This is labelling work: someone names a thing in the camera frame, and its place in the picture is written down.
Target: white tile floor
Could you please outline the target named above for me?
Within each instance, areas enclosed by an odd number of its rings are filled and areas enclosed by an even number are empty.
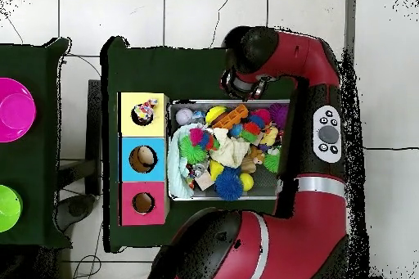
[[[415,49],[404,57],[406,46],[419,38],[417,22],[395,16],[389,0],[357,0],[357,73],[362,93],[365,146],[414,146],[417,142],[417,72]],[[71,53],[85,59],[101,73],[101,47],[112,35],[122,35],[133,47],[167,45],[217,47],[237,25],[283,26],[325,39],[340,58],[344,46],[345,0],[11,0],[9,18],[24,43],[44,44],[60,35],[72,40]],[[391,16],[391,21],[384,17]],[[21,43],[4,16],[0,16],[0,43]],[[385,57],[379,52],[389,51]],[[97,72],[87,62],[68,56],[61,73],[61,157],[83,158],[88,80]],[[398,83],[409,82],[409,87]],[[405,106],[398,106],[403,98]],[[368,151],[367,225],[372,264],[388,277],[412,277],[418,260],[417,207],[412,181],[418,179],[416,152]],[[83,192],[83,183],[67,187]],[[61,197],[68,197],[63,191]],[[63,253],[63,277],[70,279],[85,255],[93,254],[102,221],[102,199],[93,213],[74,225],[73,249]],[[146,279],[158,248],[128,248],[107,254],[101,240],[97,256],[101,270],[91,279]],[[92,263],[82,263],[79,274],[89,273]]]

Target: red robot arm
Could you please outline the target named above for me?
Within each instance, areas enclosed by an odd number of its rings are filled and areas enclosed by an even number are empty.
[[[345,154],[331,49],[321,39],[245,26],[223,46],[228,67],[220,85],[231,96],[247,101],[283,75],[295,79],[277,205],[272,215],[212,209],[195,216],[162,250],[149,279],[342,279]]]

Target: orange toy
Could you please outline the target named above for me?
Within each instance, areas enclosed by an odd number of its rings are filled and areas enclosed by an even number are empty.
[[[227,128],[230,130],[233,125],[239,124],[242,118],[245,118],[249,114],[249,111],[245,105],[239,105],[232,110],[228,115],[219,120],[213,128]]]

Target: dark green surface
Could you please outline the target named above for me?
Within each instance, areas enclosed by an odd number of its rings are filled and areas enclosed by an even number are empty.
[[[68,43],[60,38],[48,47],[0,45],[0,77],[24,84],[37,107],[36,120],[21,139],[0,143],[0,184],[16,190],[23,201],[19,221],[0,233],[0,244],[70,245],[52,220],[58,144],[57,66]]]
[[[273,200],[249,201],[177,201],[165,225],[121,227],[118,225],[118,131],[117,92],[163,92],[170,100],[228,99],[219,88],[224,70],[223,49],[152,49],[126,48],[116,38],[108,49],[109,60],[109,139],[110,139],[110,247],[147,247],[167,245],[176,231],[195,212],[206,207],[253,209],[272,212]],[[263,99],[290,98],[293,84],[289,80],[269,84]]]

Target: pink bowl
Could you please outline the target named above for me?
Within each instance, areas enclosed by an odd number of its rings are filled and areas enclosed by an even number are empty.
[[[29,90],[14,79],[0,78],[0,142],[13,142],[24,136],[35,115]]]

